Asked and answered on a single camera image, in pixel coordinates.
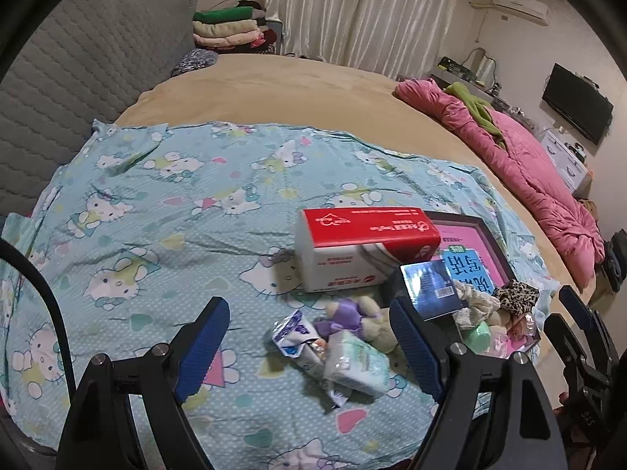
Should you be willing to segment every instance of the screw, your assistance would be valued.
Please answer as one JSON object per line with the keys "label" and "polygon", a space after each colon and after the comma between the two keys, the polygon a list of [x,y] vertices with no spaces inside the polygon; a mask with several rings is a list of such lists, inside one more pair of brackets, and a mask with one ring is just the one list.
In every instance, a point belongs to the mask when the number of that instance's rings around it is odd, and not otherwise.
{"label": "screw", "polygon": [[104,353],[97,353],[92,357],[92,364],[99,366],[104,364],[105,360],[107,360],[107,356]]}
{"label": "screw", "polygon": [[168,345],[166,345],[165,343],[159,343],[158,345],[154,345],[150,351],[152,352],[153,355],[162,357],[169,350],[170,350],[170,347]]}
{"label": "screw", "polygon": [[518,364],[526,364],[527,362],[529,362],[529,357],[527,355],[525,355],[524,353],[522,353],[521,351],[516,351],[513,354],[513,359]]}
{"label": "screw", "polygon": [[456,355],[463,355],[468,351],[468,348],[466,348],[466,345],[462,343],[453,343],[449,348]]}

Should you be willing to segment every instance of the pink comforter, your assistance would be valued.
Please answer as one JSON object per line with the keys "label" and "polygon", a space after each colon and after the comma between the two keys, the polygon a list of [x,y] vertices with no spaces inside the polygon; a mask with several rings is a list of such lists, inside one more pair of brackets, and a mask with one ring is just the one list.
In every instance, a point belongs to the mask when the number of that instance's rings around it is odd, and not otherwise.
{"label": "pink comforter", "polygon": [[575,201],[534,136],[511,117],[491,110],[507,144],[507,151],[500,149],[463,102],[445,94],[432,80],[403,81],[395,93],[439,120],[474,150],[533,214],[577,286],[584,289],[594,276],[594,264],[603,261],[603,240],[594,218]]}

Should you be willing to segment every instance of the gray quilted headboard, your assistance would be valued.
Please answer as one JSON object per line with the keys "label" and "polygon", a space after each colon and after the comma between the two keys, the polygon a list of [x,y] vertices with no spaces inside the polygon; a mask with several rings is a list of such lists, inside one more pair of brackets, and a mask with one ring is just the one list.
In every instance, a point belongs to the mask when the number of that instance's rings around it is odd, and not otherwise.
{"label": "gray quilted headboard", "polygon": [[170,77],[196,0],[64,0],[0,84],[0,219],[28,214],[56,168]]}

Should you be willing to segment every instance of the white curtain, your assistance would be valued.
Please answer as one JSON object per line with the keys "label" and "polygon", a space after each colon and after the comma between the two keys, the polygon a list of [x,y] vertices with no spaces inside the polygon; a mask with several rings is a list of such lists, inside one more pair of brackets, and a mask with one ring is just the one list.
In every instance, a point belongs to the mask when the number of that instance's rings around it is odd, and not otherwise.
{"label": "white curtain", "polygon": [[457,0],[266,0],[284,24],[283,52],[379,72],[430,70]]}

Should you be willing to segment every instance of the flat screen tv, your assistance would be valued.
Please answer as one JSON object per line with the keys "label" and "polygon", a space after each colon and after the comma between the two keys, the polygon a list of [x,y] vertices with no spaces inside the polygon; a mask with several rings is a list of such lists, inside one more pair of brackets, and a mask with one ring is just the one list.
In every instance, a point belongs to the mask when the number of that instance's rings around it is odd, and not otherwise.
{"label": "flat screen tv", "polygon": [[612,122],[614,106],[584,79],[555,64],[543,100],[598,145]]}

